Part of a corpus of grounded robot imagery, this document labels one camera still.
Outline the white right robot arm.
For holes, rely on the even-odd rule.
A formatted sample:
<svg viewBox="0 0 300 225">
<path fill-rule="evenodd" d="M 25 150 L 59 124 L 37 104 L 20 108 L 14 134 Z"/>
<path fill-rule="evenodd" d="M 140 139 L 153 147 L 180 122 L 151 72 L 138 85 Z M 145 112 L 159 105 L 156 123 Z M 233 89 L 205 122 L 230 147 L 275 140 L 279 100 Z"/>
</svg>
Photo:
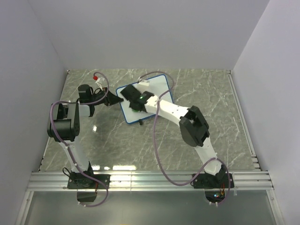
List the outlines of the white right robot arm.
<svg viewBox="0 0 300 225">
<path fill-rule="evenodd" d="M 194 147 L 201 161 L 207 164 L 204 167 L 208 174 L 207 183 L 214 188 L 223 183 L 225 168 L 217 160 L 210 140 L 209 125 L 198 107 L 184 107 L 165 101 L 151 92 L 141 91 L 138 85 L 127 85 L 120 93 L 131 109 L 156 114 L 176 124 L 183 141 Z"/>
</svg>

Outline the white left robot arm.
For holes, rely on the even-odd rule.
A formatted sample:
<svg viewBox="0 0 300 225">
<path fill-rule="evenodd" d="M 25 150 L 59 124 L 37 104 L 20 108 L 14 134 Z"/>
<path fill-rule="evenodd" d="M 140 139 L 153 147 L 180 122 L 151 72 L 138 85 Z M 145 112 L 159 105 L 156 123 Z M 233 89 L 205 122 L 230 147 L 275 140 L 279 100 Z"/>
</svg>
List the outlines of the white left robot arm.
<svg viewBox="0 0 300 225">
<path fill-rule="evenodd" d="M 80 133 L 80 118 L 92 117 L 95 106 L 112 106 L 124 101 L 112 94 L 108 87 L 94 90 L 87 84 L 78 87 L 79 98 L 75 102 L 58 101 L 51 105 L 47 133 L 64 149 L 71 164 L 72 173 L 81 173 L 78 183 L 90 188 L 95 183 L 92 168 L 77 140 Z"/>
</svg>

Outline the blue framed whiteboard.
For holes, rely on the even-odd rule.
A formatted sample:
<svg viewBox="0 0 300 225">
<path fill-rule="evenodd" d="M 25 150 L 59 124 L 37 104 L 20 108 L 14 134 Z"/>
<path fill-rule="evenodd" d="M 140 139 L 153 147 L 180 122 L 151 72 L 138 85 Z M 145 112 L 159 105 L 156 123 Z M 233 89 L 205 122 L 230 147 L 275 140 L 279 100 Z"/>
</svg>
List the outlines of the blue framed whiteboard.
<svg viewBox="0 0 300 225">
<path fill-rule="evenodd" d="M 145 105 L 147 112 L 133 112 L 129 107 L 127 101 L 121 91 L 128 85 L 116 89 L 116 95 L 123 98 L 124 101 L 120 103 L 124 114 L 126 123 L 132 124 L 139 120 L 147 119 L 153 115 L 161 115 L 162 117 L 178 124 L 179 120 L 176 118 L 177 106 L 173 103 L 171 89 L 165 74 L 157 75 L 144 81 L 135 82 L 131 84 L 135 86 L 141 93 L 148 91 L 150 98 Z"/>
</svg>

